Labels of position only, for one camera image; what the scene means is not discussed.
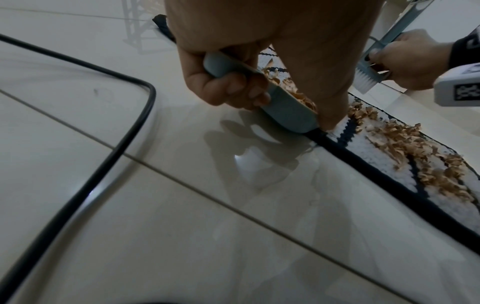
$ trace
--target power cord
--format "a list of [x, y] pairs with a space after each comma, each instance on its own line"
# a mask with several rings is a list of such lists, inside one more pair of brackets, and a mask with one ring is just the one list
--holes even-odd
[[0, 281], [0, 304], [6, 304], [11, 296], [17, 291], [20, 285], [25, 281], [28, 274], [38, 263], [48, 247], [55, 240], [56, 236], [60, 233], [62, 228], [68, 222], [68, 220], [75, 214], [78, 208], [82, 205], [88, 195], [98, 186], [101, 180], [107, 175], [111, 168], [115, 165], [118, 159], [123, 155], [128, 148], [132, 140], [138, 134], [145, 121], [147, 120], [152, 107], [155, 103], [157, 91], [155, 87], [143, 80], [127, 76], [118, 72], [105, 69], [94, 64], [63, 55], [54, 51], [50, 51], [41, 47], [31, 45], [29, 43], [5, 36], [0, 34], [0, 41], [8, 44], [27, 49], [36, 53], [40, 53], [46, 56], [57, 58], [63, 61], [67, 61], [87, 69], [91, 69], [103, 74], [113, 76], [115, 78], [128, 81], [130, 83], [146, 87], [150, 93], [148, 100], [140, 116], [132, 125], [130, 130], [120, 140], [118, 145], [112, 150], [110, 155], [103, 161], [103, 163], [97, 168], [92, 176], [86, 181], [82, 188], [62, 207], [62, 209], [53, 217], [53, 219], [43, 228], [40, 234], [33, 240], [27, 250], [21, 255], [21, 257], [15, 262], [13, 267]]

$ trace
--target glossy tile floor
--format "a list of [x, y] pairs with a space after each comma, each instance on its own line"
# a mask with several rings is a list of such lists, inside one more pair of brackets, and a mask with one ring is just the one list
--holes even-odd
[[[150, 81], [158, 98], [127, 156], [15, 302], [403, 302], [369, 280], [422, 303], [480, 298], [480, 257], [261, 113], [212, 108], [189, 92], [152, 13], [129, 15], [147, 2], [69, 2], [4, 1], [1, 33]], [[147, 94], [5, 44], [0, 71], [4, 274]], [[359, 97], [421, 122], [479, 167], [473, 127], [433, 110], [428, 92], [379, 85]]]

